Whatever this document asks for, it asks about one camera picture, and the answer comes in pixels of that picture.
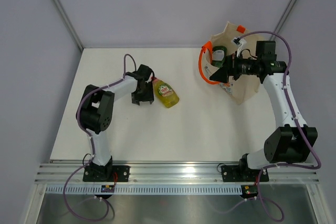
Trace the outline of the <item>green dish soap bottle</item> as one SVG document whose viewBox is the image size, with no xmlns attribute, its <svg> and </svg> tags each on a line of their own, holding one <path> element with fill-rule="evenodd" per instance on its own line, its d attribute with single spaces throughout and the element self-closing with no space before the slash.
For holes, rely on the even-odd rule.
<svg viewBox="0 0 336 224">
<path fill-rule="evenodd" d="M 227 55 L 227 48 L 225 46 L 215 46 L 212 50 L 211 65 L 220 68 Z"/>
</svg>

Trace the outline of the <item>yellow dish soap bottle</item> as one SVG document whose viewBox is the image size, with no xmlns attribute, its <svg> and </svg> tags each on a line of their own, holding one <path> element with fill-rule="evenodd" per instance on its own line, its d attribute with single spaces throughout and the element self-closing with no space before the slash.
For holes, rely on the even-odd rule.
<svg viewBox="0 0 336 224">
<path fill-rule="evenodd" d="M 171 108 L 179 102 L 179 96 L 168 83 L 155 77 L 152 84 L 155 96 L 166 108 Z"/>
</svg>

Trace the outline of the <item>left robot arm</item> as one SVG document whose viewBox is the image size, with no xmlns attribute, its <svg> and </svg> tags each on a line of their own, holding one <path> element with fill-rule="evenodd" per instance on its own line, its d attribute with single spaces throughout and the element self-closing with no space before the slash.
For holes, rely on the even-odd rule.
<svg viewBox="0 0 336 224">
<path fill-rule="evenodd" d="M 154 71 L 140 65 L 134 72 L 126 72 L 124 76 L 107 86 L 98 87 L 92 84 L 85 87 L 76 112 L 79 127 L 88 134 L 91 143 L 91 159 L 85 166 L 85 177 L 108 181 L 117 172 L 108 148 L 106 130 L 111 124 L 114 103 L 126 96 L 131 102 L 154 102 L 152 79 Z"/>
</svg>

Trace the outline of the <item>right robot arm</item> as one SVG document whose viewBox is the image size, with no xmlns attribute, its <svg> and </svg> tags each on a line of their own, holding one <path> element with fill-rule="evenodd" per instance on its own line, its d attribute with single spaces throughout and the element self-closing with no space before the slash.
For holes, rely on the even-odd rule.
<svg viewBox="0 0 336 224">
<path fill-rule="evenodd" d="M 268 180 L 267 168 L 292 166 L 305 168 L 303 164 L 317 140 L 317 130 L 309 127 L 296 105 L 290 86 L 289 71 L 284 61 L 278 61 L 274 41 L 258 41 L 256 55 L 244 58 L 243 39 L 235 38 L 237 51 L 226 56 L 223 65 L 210 76 L 213 81 L 225 83 L 229 78 L 237 80 L 242 75 L 256 76 L 270 98 L 276 129 L 265 140 L 261 150 L 244 154 L 237 165 L 222 165 L 225 182 L 251 182 L 262 174 L 261 181 Z"/>
</svg>

